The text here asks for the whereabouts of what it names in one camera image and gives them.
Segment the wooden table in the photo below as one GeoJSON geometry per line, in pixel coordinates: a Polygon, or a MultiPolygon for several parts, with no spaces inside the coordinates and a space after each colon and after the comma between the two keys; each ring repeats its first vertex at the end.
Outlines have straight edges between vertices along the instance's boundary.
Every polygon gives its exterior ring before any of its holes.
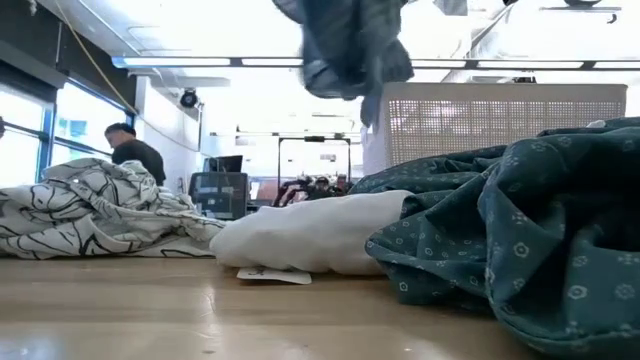
{"type": "Polygon", "coordinates": [[[0,359],[536,359],[385,278],[247,285],[210,259],[0,260],[0,359]]]}

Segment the teal patterned fabric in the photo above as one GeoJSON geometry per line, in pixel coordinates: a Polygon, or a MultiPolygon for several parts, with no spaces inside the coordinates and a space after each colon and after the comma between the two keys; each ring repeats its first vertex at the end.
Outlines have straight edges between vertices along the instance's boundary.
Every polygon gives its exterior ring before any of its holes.
{"type": "Polygon", "coordinates": [[[415,160],[351,193],[391,189],[415,195],[366,251],[402,303],[492,313],[554,356],[640,358],[640,128],[415,160]]]}

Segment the person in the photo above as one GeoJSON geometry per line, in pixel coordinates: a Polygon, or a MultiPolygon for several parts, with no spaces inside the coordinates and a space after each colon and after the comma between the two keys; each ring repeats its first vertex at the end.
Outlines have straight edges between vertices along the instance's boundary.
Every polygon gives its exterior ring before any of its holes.
{"type": "Polygon", "coordinates": [[[4,119],[0,116],[0,140],[4,136],[4,119]]]}
{"type": "Polygon", "coordinates": [[[104,131],[109,145],[113,149],[111,161],[120,165],[125,161],[138,160],[156,179],[158,186],[163,186],[166,176],[164,162],[156,149],[136,139],[136,130],[129,124],[116,123],[104,131]]]}

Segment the paper tag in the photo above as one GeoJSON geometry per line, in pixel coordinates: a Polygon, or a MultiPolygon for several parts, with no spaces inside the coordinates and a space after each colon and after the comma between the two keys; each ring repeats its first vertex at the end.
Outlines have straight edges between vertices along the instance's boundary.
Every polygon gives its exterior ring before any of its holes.
{"type": "Polygon", "coordinates": [[[293,284],[311,284],[311,275],[300,270],[275,270],[264,267],[242,268],[238,278],[243,280],[277,280],[293,284]]]}

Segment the computer monitor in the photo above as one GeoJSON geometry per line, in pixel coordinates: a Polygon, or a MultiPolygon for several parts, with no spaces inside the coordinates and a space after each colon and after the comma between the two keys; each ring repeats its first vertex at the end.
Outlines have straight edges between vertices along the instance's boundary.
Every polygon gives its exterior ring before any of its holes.
{"type": "Polygon", "coordinates": [[[242,172],[242,155],[205,159],[204,170],[210,172],[242,172]]]}

